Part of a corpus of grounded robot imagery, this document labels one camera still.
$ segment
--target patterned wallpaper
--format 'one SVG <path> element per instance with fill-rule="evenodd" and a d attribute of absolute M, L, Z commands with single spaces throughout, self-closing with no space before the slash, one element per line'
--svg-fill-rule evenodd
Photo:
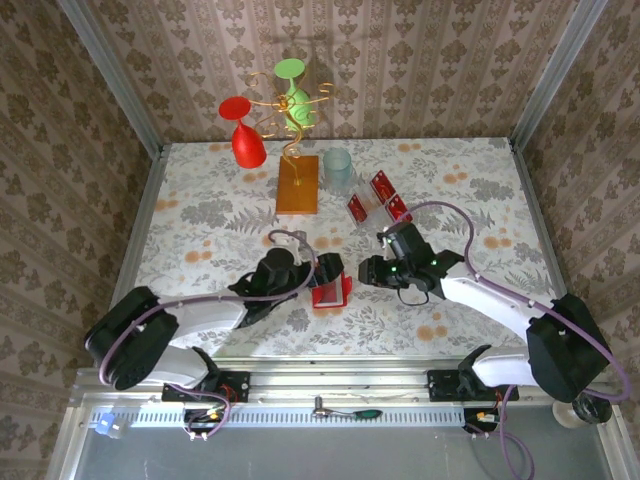
<path fill-rule="evenodd" d="M 0 478 L 44 478 L 149 160 L 54 1 L 0 1 Z"/>
<path fill-rule="evenodd" d="M 640 2 L 609 0 L 525 159 L 564 276 L 632 375 L 640 451 Z"/>
<path fill-rule="evenodd" d="M 245 77 L 288 57 L 340 89 L 311 137 L 508 136 L 577 1 L 88 3 L 169 143 L 228 139 L 220 102 L 268 99 Z"/>

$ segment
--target orange wooden base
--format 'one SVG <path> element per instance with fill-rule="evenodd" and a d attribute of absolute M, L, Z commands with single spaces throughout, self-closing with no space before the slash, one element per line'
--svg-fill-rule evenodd
<path fill-rule="evenodd" d="M 293 168 L 280 157 L 276 213 L 282 215 L 318 213 L 318 157 L 301 156 L 291 160 L 298 167 L 298 175 L 302 183 L 295 184 L 296 176 Z"/>

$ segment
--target table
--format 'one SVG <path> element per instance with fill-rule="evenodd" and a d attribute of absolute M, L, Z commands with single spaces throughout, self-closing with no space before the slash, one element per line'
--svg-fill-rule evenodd
<path fill-rule="evenodd" d="M 303 230 L 318 253 L 338 252 L 354 277 L 344 308 L 313 310 L 310 294 L 278 307 L 256 325 L 207 331 L 176 341 L 225 357 L 289 355 L 466 355 L 479 345 L 520 340 L 497 322 L 431 296 L 421 307 L 400 303 L 392 290 L 357 282 L 357 266 L 380 253 L 373 232 L 358 229 L 345 198 L 321 189 L 317 215 L 276 216 L 278 159 L 284 142 L 266 142 L 255 170 L 236 163 L 228 143 L 173 144 L 145 242 L 136 285 L 164 295 L 216 292 L 255 269 L 274 228 Z M 407 205 L 445 200 L 471 215 L 473 262 L 489 278 L 527 293 L 553 295 L 551 281 L 504 138 L 305 141 L 305 155 L 347 149 L 358 178 L 380 169 Z M 454 212 L 423 209 L 415 222 L 435 251 L 462 252 L 466 225 Z M 418 297 L 408 296 L 407 301 Z"/>

